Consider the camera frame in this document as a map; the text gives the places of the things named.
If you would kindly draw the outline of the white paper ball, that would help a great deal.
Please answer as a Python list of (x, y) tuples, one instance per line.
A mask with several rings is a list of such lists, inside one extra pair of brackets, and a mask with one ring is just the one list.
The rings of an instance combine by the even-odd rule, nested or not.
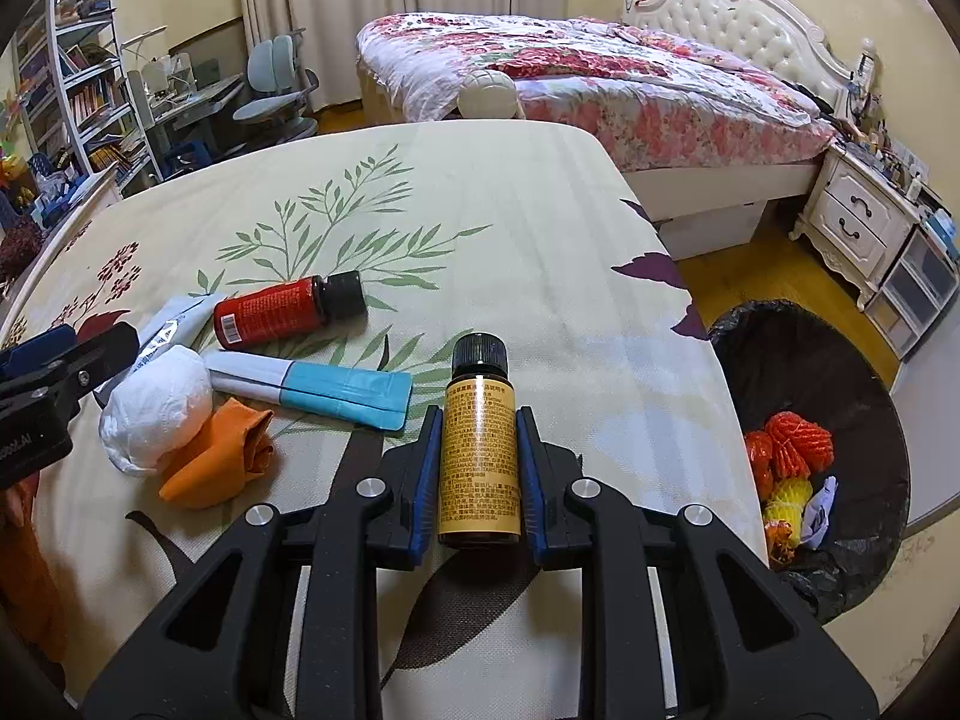
[(205, 362), (176, 344), (117, 385), (99, 416), (107, 460), (124, 475), (156, 476), (212, 416), (213, 388)]

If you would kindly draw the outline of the white blue printed packet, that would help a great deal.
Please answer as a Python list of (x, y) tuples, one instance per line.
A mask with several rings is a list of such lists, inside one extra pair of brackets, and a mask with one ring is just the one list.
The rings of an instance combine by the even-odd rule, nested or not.
[(117, 385), (121, 385), (130, 374), (138, 371), (147, 362), (164, 355), (176, 344), (190, 346), (194, 343), (212, 318), (215, 305), (222, 299), (224, 294), (215, 293), (203, 296), (174, 296), (167, 301), (160, 312), (140, 330), (140, 348), (135, 361), (125, 371), (94, 390), (94, 399), (99, 408), (104, 410)]

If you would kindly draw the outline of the orange paper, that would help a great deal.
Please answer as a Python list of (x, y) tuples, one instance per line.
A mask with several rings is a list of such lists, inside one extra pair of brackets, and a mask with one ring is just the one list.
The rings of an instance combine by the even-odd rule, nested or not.
[(160, 499), (201, 511), (239, 496), (272, 465), (275, 447), (268, 427), (274, 416), (272, 410), (226, 400), (189, 444), (169, 456)]

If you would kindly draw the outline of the red label black-cap bottle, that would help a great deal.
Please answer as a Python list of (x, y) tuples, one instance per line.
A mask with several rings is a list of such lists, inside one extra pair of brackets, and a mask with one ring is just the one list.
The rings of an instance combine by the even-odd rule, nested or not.
[(366, 316), (363, 281), (356, 270), (304, 277), (218, 302), (213, 330), (228, 351), (301, 337)]

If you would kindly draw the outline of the yellow label brown bottle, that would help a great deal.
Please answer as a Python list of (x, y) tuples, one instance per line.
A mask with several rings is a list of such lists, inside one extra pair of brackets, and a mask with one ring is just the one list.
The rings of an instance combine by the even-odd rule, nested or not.
[(467, 333), (452, 350), (438, 478), (439, 543), (460, 550), (521, 536), (516, 395), (506, 345)]

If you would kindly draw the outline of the lavender paper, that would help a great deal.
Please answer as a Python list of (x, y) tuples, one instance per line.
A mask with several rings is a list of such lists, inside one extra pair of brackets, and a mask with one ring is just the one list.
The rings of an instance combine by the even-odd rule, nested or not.
[(800, 544), (809, 550), (818, 550), (830, 527), (830, 514), (835, 504), (838, 479), (827, 476), (822, 488), (805, 504), (800, 521)]

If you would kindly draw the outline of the black trash bin with bag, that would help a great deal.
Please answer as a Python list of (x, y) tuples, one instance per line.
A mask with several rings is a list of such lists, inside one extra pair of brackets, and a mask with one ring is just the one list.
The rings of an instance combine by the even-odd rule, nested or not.
[(887, 387), (843, 333), (789, 301), (709, 330), (731, 390), (771, 567), (818, 621), (866, 600), (900, 550), (910, 459)]

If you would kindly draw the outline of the orange crinkled wrapper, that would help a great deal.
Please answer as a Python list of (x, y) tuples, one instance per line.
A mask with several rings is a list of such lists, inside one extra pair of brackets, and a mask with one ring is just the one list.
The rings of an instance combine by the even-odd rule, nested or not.
[(786, 567), (793, 562), (797, 543), (794, 539), (793, 525), (786, 520), (770, 520), (765, 523), (766, 549), (771, 566)]

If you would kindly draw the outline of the red foam fruit net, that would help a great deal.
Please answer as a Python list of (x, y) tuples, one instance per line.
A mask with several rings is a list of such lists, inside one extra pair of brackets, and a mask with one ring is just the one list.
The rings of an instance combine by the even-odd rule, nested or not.
[(765, 426), (743, 436), (750, 470), (761, 502), (766, 502), (778, 481), (811, 479), (835, 461), (832, 433), (794, 413), (779, 411)]

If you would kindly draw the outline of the white bookshelf with books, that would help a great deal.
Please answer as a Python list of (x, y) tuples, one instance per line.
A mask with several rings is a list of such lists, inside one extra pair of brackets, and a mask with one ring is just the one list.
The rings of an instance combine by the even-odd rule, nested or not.
[(70, 179), (114, 169), (128, 197), (158, 182), (124, 62), (116, 0), (32, 0), (11, 38), (32, 153)]

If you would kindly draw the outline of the study desk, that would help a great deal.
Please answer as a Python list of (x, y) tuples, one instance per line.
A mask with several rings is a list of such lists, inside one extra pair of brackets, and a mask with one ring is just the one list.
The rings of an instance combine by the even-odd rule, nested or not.
[(133, 110), (164, 174), (169, 174), (166, 158), (183, 143), (199, 142), (217, 156), (220, 147), (210, 121), (236, 104), (244, 91), (242, 73), (221, 75), (217, 60), (195, 68), (189, 52), (179, 52), (129, 70), (127, 80)]

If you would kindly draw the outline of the light blue desk chair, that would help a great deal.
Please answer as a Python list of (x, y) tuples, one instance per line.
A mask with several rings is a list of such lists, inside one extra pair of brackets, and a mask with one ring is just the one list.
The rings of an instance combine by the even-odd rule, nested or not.
[(235, 156), (314, 137), (319, 125), (306, 115), (319, 76), (299, 61), (304, 28), (265, 39), (247, 57), (247, 84), (254, 98), (233, 112), (245, 140)]

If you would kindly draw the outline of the clear plastic drawer unit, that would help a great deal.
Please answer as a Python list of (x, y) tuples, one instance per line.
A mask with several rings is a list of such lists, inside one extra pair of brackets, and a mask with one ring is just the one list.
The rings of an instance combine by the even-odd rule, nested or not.
[(903, 362), (923, 343), (958, 291), (958, 270), (942, 241), (921, 224), (880, 288), (866, 305), (866, 317)]

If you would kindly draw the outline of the white storage box under bed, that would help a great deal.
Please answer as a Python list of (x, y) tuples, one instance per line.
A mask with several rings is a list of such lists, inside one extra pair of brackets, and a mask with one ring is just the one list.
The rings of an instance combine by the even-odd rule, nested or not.
[(748, 244), (765, 210), (766, 202), (755, 202), (703, 211), (658, 223), (658, 234), (672, 259), (693, 259)]

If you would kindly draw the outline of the white ornate nightstand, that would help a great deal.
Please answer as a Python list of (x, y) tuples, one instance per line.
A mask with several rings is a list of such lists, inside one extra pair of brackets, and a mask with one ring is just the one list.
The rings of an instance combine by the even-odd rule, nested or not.
[(809, 239), (828, 270), (857, 289), (864, 312), (919, 223), (918, 208), (900, 190), (833, 142), (789, 239)]

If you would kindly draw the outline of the floral cream bedspread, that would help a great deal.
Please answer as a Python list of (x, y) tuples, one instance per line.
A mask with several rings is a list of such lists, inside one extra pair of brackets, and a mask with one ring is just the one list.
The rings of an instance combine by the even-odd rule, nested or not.
[[(589, 476), (673, 514), (703, 502), (760, 557), (760, 506), (726, 377), (652, 220), (665, 185), (628, 185), (590, 133), (459, 121), (373, 127), (275, 146), (137, 193), (73, 223), (46, 271), (7, 310), (2, 343), (68, 323), (137, 328), (172, 298), (252, 293), (358, 270), (366, 323), (257, 348), (259, 355), (410, 374), (407, 432), (439, 405), (455, 339), (505, 342), (519, 405)], [(83, 694), (174, 583), (143, 512), (190, 559), (268, 500), (320, 504), (352, 426), (278, 410), (277, 455), (235, 499), (179, 511), (158, 478), (122, 475), (85, 398), (73, 452), (43, 471), (34, 527), (64, 603), (65, 683)], [(404, 639), (448, 585), (436, 541), (413, 574), (380, 572), (379, 663), (397, 670), (386, 718), (566, 718), (578, 707), (579, 572), (521, 577), (519, 595), (441, 606), (438, 634)]]

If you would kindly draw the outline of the pink floral quilt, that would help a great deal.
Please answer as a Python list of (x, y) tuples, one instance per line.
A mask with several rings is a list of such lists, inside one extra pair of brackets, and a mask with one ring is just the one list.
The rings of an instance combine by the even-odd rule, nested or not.
[(836, 135), (771, 71), (658, 29), (423, 11), (370, 21), (356, 47), (407, 121), (441, 121), (467, 76), (501, 71), (529, 119), (582, 128), (625, 172), (800, 163)]

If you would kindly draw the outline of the white tufted headboard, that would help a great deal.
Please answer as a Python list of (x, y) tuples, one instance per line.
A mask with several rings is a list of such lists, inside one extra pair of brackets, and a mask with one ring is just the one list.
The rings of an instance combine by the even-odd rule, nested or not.
[(846, 114), (853, 72), (791, 0), (623, 0), (622, 20), (727, 50)]

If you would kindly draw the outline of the large bed with white frame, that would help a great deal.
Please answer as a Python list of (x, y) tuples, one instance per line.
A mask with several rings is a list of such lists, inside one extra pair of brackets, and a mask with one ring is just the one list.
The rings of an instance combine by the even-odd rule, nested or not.
[(853, 74), (791, 0), (623, 0), (618, 20), (394, 13), (359, 30), (375, 124), (527, 119), (596, 138), (688, 259), (814, 185)]

